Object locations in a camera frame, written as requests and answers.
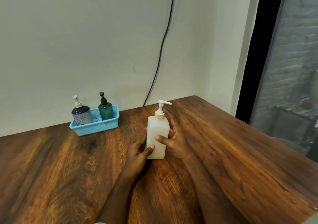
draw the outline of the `glass panel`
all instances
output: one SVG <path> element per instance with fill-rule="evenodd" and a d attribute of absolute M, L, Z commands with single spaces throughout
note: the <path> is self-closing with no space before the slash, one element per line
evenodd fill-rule
<path fill-rule="evenodd" d="M 318 161 L 318 0 L 284 0 L 276 29 L 251 125 Z"/>

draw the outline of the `black pump head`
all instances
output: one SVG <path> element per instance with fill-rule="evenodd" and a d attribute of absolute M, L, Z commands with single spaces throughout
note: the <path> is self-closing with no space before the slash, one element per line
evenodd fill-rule
<path fill-rule="evenodd" d="M 104 98 L 104 92 L 100 92 L 100 96 L 101 96 L 101 104 L 107 104 L 107 100 L 106 98 Z"/>

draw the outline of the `hand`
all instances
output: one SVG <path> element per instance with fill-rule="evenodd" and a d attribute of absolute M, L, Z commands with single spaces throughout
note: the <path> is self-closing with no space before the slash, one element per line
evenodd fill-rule
<path fill-rule="evenodd" d="M 138 175 L 146 164 L 147 157 L 153 152 L 155 146 L 152 144 L 147 149 L 144 149 L 144 144 L 147 136 L 145 129 L 142 136 L 134 142 L 128 149 L 125 165 L 121 171 L 121 176 L 128 181 L 135 182 Z"/>
<path fill-rule="evenodd" d="M 169 113 L 166 109 L 163 109 L 163 112 L 166 114 L 167 119 L 169 121 L 170 128 L 173 129 L 174 135 L 172 138 L 166 138 L 162 135 L 156 135 L 155 139 L 169 148 L 172 149 L 173 154 L 177 158 L 181 158 L 184 160 L 189 155 L 193 154 L 193 149 L 190 147 L 187 139 L 182 133 L 182 129 L 179 123 L 175 120 L 171 113 Z"/>

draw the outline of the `translucent white bottle body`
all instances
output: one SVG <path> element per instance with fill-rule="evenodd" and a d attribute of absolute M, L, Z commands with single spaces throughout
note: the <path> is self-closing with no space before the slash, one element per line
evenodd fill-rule
<path fill-rule="evenodd" d="M 150 116 L 148 118 L 148 127 L 147 127 L 147 143 L 146 148 L 150 145 L 155 145 L 155 150 L 147 159 L 163 159 L 166 151 L 166 146 L 155 140 L 155 135 L 159 134 L 164 137 L 168 137 L 169 134 L 169 122 L 166 117 L 162 120 L 156 119 L 155 116 Z"/>

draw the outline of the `person's left hand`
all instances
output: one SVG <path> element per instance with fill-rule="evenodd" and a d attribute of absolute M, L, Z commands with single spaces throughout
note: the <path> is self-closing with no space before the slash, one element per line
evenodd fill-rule
<path fill-rule="evenodd" d="M 128 181 L 135 182 L 137 180 L 138 175 L 146 164 L 147 157 L 151 155 L 155 149 L 155 146 L 152 144 L 144 151 L 141 150 L 145 144 L 146 136 L 147 129 L 145 129 L 141 137 L 128 148 L 126 162 L 121 171 L 122 177 Z"/>

